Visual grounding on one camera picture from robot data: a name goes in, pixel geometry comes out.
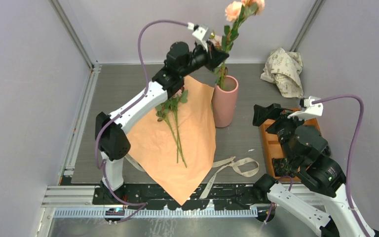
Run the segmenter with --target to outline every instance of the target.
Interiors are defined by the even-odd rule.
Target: gray wall
[[[38,227],[89,69],[47,0],[0,0],[0,236]]]
[[[228,24],[225,8],[233,0],[60,0],[75,30],[100,63],[139,63],[137,38],[149,22],[171,19],[206,24],[218,34]],[[315,0],[266,0],[265,11],[240,28],[229,62],[265,62],[269,53],[290,49]],[[180,26],[157,25],[145,31],[145,62],[161,63],[175,41],[193,47],[191,32]]]
[[[352,93],[364,101],[352,193],[364,218],[379,230],[379,1],[326,1],[299,52],[305,94],[324,98]],[[344,171],[358,108],[353,99],[327,102],[319,119]]]

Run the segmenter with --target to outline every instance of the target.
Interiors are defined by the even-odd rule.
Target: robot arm
[[[323,105],[313,104],[315,100],[319,98],[302,99],[300,105],[303,109],[298,112],[284,109],[279,104],[268,107],[255,105],[253,125],[260,126],[267,119],[275,120],[266,131],[278,136],[284,154],[284,158],[273,160],[276,175],[299,177],[321,199],[328,213],[319,212],[302,202],[267,174],[255,183],[254,189],[259,198],[284,206],[318,236],[364,237],[366,235],[347,202],[345,174],[329,157],[328,142],[315,127],[303,125],[305,120],[322,115]],[[379,237],[379,232],[368,226],[359,210],[355,208],[355,211],[370,236]]]
[[[106,174],[113,191],[117,190],[124,183],[122,176],[122,159],[130,150],[131,145],[126,134],[144,115],[154,107],[171,98],[179,89],[184,86],[184,77],[188,74],[206,67],[213,71],[229,54],[216,49],[209,41],[212,31],[204,25],[188,24],[188,29],[192,30],[192,35],[197,43],[193,51],[184,42],[176,42],[171,45],[166,55],[164,66],[154,75],[148,85],[147,93],[142,90],[138,95],[126,103],[123,107],[111,112],[109,115],[103,112],[96,117],[95,138],[101,129],[112,119],[118,117],[102,133],[99,150],[102,158],[106,160]],[[134,105],[124,114],[121,112]]]

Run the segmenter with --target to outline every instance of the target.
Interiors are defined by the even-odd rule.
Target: orange wooden tray
[[[266,167],[268,170],[268,174],[272,177],[279,179],[280,177],[275,176],[274,167],[272,164],[272,159],[278,159],[278,158],[284,158],[284,154],[281,149],[281,145],[278,142],[278,137],[275,134],[269,134],[265,130],[270,127],[274,123],[274,120],[268,119],[266,120],[259,129],[261,130],[262,134],[262,141],[264,143],[265,148],[265,162]],[[319,124],[317,123],[317,119],[309,119],[306,122],[304,122],[304,125],[311,125],[315,126],[317,130],[320,131]],[[300,182],[300,179],[298,177],[293,178],[294,182]],[[289,182],[289,179],[283,179],[282,182]]]

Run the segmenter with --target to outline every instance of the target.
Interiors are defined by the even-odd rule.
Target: green leaf
[[[226,47],[227,47],[227,36],[223,36],[222,37],[222,50],[226,51]]]
[[[161,111],[162,110],[162,104],[156,105],[155,109],[157,111]]]
[[[170,99],[167,100],[167,101],[164,103],[163,106],[164,106],[165,108],[169,108],[169,107],[171,106],[171,101],[170,101]]]
[[[225,25],[225,36],[228,36],[229,32],[230,32],[230,26]]]
[[[233,42],[230,43],[229,50],[231,50],[231,48],[233,48]]]
[[[230,40],[233,41],[237,39],[238,36],[239,36],[239,33],[237,32],[237,30],[233,30],[231,31],[231,34],[230,34]]]
[[[256,2],[253,2],[249,7],[249,16],[255,14],[256,11],[258,11],[258,4]]]
[[[188,90],[184,90],[184,91],[182,92],[181,99],[182,99],[182,98],[187,98],[187,96],[188,96]]]
[[[175,109],[177,107],[178,100],[179,100],[179,97],[176,97],[173,100],[171,100],[171,109]]]
[[[245,14],[245,6],[244,5],[242,5],[242,8],[240,9],[239,18],[238,18],[239,21],[242,21],[243,14]]]

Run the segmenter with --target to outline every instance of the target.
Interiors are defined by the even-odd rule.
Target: kraft paper
[[[216,150],[216,128],[211,109],[213,88],[185,77],[188,102],[178,105],[182,151],[188,168],[179,158],[165,121],[158,122],[156,110],[145,115],[127,134],[129,154],[172,198],[183,205],[210,171]],[[169,120],[175,128],[173,115]]]

